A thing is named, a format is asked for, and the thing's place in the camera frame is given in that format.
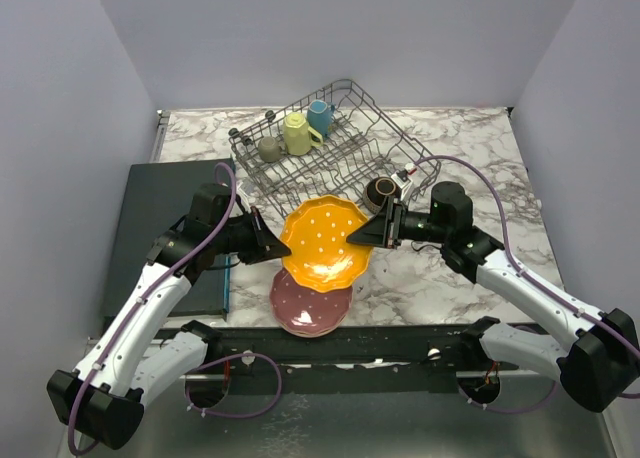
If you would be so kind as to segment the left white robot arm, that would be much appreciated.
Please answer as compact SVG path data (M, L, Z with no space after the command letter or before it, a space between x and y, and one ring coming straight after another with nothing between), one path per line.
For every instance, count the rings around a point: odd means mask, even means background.
M84 453L76 433L122 448L145 408L180 376L209 373L228 361L220 333L197 321L183 325L155 357L144 356L169 313L218 256L234 254L251 265L290 253L257 208L243 207L235 185L201 186L189 212L154 241L134 290L98 343L72 371L57 370L47 383L68 427L70 452Z

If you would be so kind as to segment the grey wire dish rack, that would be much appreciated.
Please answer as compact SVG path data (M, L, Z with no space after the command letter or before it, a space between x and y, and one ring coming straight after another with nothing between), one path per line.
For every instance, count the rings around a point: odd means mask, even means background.
M304 112L314 100L334 107L329 137L301 157L284 155L274 163L259 158L264 137L284 141L285 116ZM229 131L235 161L257 188L263 207L285 218L303 201L331 194L362 203L365 186L431 154L351 79L333 81L281 109L267 110L250 126Z

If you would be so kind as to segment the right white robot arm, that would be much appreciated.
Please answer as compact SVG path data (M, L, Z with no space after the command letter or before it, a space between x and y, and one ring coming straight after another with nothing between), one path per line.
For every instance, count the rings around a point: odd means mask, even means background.
M596 413L638 379L633 319L620 309L603 312L527 269L505 242L474 225L473 203L461 185L436 184L427 212L388 197L376 216L347 237L350 244L388 249L405 240L439 245L452 271L500 295L544 330L537 335L483 318L465 331L459 348L467 367L480 370L494 361L534 371Z

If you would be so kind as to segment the yellow polka dot plate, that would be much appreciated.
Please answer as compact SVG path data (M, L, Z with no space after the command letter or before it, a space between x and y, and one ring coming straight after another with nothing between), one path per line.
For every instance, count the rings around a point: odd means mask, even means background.
M373 248L347 237L367 222L352 201L333 195L301 203L285 219L280 241L291 251L282 259L294 281L315 292L346 289L369 266Z

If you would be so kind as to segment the pink polka dot plate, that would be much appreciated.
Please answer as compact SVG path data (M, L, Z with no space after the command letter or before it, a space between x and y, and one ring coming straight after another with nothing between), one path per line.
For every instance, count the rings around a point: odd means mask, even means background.
M317 292L298 285L285 269L274 276L269 293L275 320L279 325L297 329L341 324L351 308L352 299L352 287Z

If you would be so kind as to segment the light green ceramic mug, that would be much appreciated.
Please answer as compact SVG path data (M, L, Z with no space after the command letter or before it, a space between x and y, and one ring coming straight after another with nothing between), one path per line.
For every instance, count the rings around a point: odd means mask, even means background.
M303 156L324 145L324 136L310 126L304 114L291 112L284 117L283 139L289 155Z

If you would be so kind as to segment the brown patterned bowl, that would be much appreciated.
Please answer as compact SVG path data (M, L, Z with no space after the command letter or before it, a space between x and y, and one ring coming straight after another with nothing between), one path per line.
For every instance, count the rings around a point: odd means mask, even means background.
M377 214L388 197L396 197L399 188L390 177L372 179L364 188L363 203L369 212Z

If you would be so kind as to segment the blue ceramic mug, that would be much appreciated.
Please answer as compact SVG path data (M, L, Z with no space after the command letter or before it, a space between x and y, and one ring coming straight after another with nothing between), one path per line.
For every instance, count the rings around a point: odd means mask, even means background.
M331 131L335 105L322 100L312 101L306 112L309 125L327 138Z

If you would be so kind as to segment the grey ceramic mug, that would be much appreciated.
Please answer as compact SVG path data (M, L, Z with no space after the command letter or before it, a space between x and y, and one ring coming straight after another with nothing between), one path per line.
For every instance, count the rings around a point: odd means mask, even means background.
M283 150L273 136L264 136L257 145L258 155L265 163L274 163L281 159Z

